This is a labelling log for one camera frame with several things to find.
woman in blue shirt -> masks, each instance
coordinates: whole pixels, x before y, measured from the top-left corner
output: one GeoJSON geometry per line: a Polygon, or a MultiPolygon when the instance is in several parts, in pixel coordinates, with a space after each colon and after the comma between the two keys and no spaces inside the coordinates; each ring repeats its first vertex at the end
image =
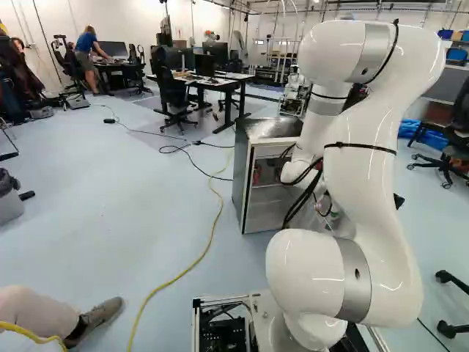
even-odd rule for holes
{"type": "Polygon", "coordinates": [[[80,35],[76,41],[75,56],[78,62],[80,62],[81,68],[85,71],[85,79],[91,87],[93,94],[99,94],[97,90],[97,77],[95,75],[95,66],[89,58],[91,49],[94,48],[96,52],[107,60],[112,58],[101,49],[96,38],[96,31],[92,26],[86,26],[84,32],[80,35]]]}

shorts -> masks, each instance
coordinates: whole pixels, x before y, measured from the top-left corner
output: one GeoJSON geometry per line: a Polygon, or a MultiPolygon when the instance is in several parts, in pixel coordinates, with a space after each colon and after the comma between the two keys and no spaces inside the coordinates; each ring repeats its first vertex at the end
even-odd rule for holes
{"type": "Polygon", "coordinates": [[[84,51],[76,51],[75,52],[76,59],[80,62],[81,68],[83,71],[94,71],[95,66],[89,59],[89,54],[84,51]]]}

yellow extension cord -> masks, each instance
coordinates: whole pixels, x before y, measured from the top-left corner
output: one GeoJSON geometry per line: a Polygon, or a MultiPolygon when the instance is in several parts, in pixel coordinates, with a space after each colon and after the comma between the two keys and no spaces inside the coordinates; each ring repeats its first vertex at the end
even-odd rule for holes
{"type": "Polygon", "coordinates": [[[150,301],[150,299],[153,298],[153,296],[161,291],[162,289],[168,287],[169,285],[172,285],[174,284],[177,280],[179,280],[181,277],[183,277],[184,275],[186,275],[189,271],[191,271],[192,269],[194,269],[196,267],[197,264],[200,263],[200,261],[202,259],[204,259],[205,255],[207,254],[208,250],[210,249],[210,246],[212,245],[212,240],[213,240],[213,235],[215,234],[215,227],[217,225],[217,222],[218,222],[218,219],[220,218],[220,215],[221,215],[221,211],[223,210],[223,206],[224,206],[224,201],[223,201],[223,197],[215,190],[213,189],[212,187],[212,177],[213,176],[216,176],[220,173],[222,173],[223,171],[226,170],[226,168],[228,167],[231,159],[232,159],[232,156],[233,156],[233,152],[231,151],[230,154],[229,154],[229,157],[226,159],[226,165],[223,169],[217,171],[216,173],[210,175],[210,178],[208,179],[208,186],[210,188],[210,190],[216,194],[216,196],[220,199],[220,209],[218,210],[218,213],[217,213],[217,216],[215,217],[215,220],[213,221],[213,225],[212,225],[212,232],[210,233],[210,238],[208,240],[208,243],[207,245],[205,246],[205,249],[204,251],[202,252],[202,254],[200,255],[200,257],[198,257],[192,264],[190,264],[183,272],[181,272],[179,275],[177,275],[175,278],[169,280],[168,282],[165,282],[164,284],[158,286],[157,288],[155,288],[145,299],[144,299],[144,303],[140,306],[140,309],[139,309],[139,313],[137,314],[137,318],[135,319],[135,322],[133,323],[133,328],[132,328],[132,334],[130,335],[130,339],[129,339],[129,345],[127,347],[127,352],[131,352],[132,351],[132,344],[133,344],[133,338],[135,337],[135,333],[137,332],[137,326],[139,325],[139,321],[140,321],[140,318],[141,318],[141,314],[144,312],[144,309],[145,307],[147,306],[148,302],[150,301]]]}
{"type": "MultiPolygon", "coordinates": [[[[220,218],[220,215],[221,215],[221,211],[223,210],[223,206],[224,206],[224,201],[223,201],[223,197],[212,187],[212,177],[213,176],[216,176],[220,173],[222,173],[223,171],[226,170],[226,168],[228,168],[228,165],[232,159],[232,156],[233,156],[233,152],[230,152],[230,155],[229,157],[227,158],[226,160],[226,165],[223,169],[215,172],[214,174],[210,175],[210,178],[208,180],[208,186],[210,188],[210,190],[216,194],[216,196],[220,199],[220,209],[218,210],[218,213],[217,213],[217,216],[215,217],[215,220],[213,221],[213,225],[212,225],[212,232],[210,233],[210,237],[209,237],[209,240],[208,240],[208,243],[207,245],[205,246],[205,249],[204,251],[202,252],[202,254],[192,263],[190,264],[182,273],[180,273],[179,275],[177,275],[175,278],[169,280],[168,282],[165,282],[164,284],[158,286],[157,288],[155,288],[145,299],[144,299],[144,303],[140,306],[140,309],[139,309],[139,313],[137,314],[137,317],[135,319],[135,322],[133,323],[133,327],[132,327],[132,334],[130,335],[130,339],[129,339],[129,345],[127,347],[127,351],[128,352],[131,352],[132,351],[132,344],[133,344],[133,338],[135,337],[135,334],[137,332],[137,326],[139,326],[139,321],[140,321],[140,318],[141,318],[141,315],[142,313],[144,312],[144,309],[145,307],[147,306],[148,302],[153,298],[153,296],[161,291],[162,289],[174,284],[177,280],[179,280],[181,277],[183,277],[184,275],[186,275],[189,271],[191,271],[192,269],[194,269],[197,264],[199,264],[201,262],[202,259],[204,259],[205,255],[208,253],[208,250],[210,249],[210,246],[212,245],[212,241],[213,241],[213,236],[215,234],[215,227],[216,227],[216,224],[218,222],[218,219],[220,218]]],[[[29,339],[33,340],[35,343],[37,343],[38,345],[44,345],[46,343],[49,343],[49,342],[52,342],[52,341],[57,341],[58,344],[60,345],[60,347],[62,347],[62,350],[64,352],[67,352],[68,349],[67,347],[65,347],[62,339],[58,336],[52,336],[52,337],[49,337],[47,339],[43,339],[41,337],[38,337],[35,333],[33,333],[32,331],[29,331],[25,328],[22,328],[21,326],[18,326],[18,325],[15,325],[15,324],[11,324],[11,323],[7,323],[7,322],[4,322],[4,321],[0,321],[0,329],[5,329],[7,331],[13,331],[13,332],[16,332],[18,334],[22,334],[23,336],[26,336],[28,337],[29,339]]]]}
{"type": "Polygon", "coordinates": [[[62,350],[64,350],[64,352],[67,352],[67,348],[65,347],[64,343],[62,342],[62,339],[58,336],[52,336],[52,337],[49,337],[48,339],[42,339],[42,338],[38,337],[34,332],[31,332],[31,331],[29,331],[25,328],[22,328],[21,326],[15,325],[15,324],[6,323],[4,321],[0,321],[0,329],[5,329],[7,331],[13,331],[13,332],[17,332],[19,334],[22,334],[23,336],[29,337],[31,340],[33,340],[38,345],[44,345],[46,343],[49,343],[49,342],[52,342],[52,341],[55,340],[59,343],[60,347],[62,347],[62,350]]]}

white robotic arm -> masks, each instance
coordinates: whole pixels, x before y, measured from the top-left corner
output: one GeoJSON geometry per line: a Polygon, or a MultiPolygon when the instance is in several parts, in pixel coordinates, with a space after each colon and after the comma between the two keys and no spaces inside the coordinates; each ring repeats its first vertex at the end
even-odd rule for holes
{"type": "Polygon", "coordinates": [[[301,70],[323,94],[314,93],[345,97],[351,83],[371,90],[339,116],[309,111],[300,149],[282,172],[282,180],[295,178],[323,155],[324,186],[355,224],[353,241],[288,229],[269,243],[269,286],[304,348],[335,342],[340,336],[325,335],[343,330],[340,320],[405,326],[420,312],[421,278],[396,213],[393,163],[402,115],[437,81],[444,56],[435,33],[379,22],[320,23],[300,46],[301,70]]]}

chair wheel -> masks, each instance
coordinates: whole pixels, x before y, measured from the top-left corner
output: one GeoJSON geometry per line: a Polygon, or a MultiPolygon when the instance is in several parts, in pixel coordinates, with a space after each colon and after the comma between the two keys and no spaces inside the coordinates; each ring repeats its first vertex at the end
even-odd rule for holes
{"type": "Polygon", "coordinates": [[[454,339],[456,337],[456,332],[454,326],[449,325],[444,320],[440,320],[437,325],[437,330],[445,337],[449,339],[454,339]]]}
{"type": "Polygon", "coordinates": [[[437,281],[441,282],[442,284],[449,282],[451,279],[450,273],[446,270],[437,271],[435,277],[437,278],[437,281]]]}

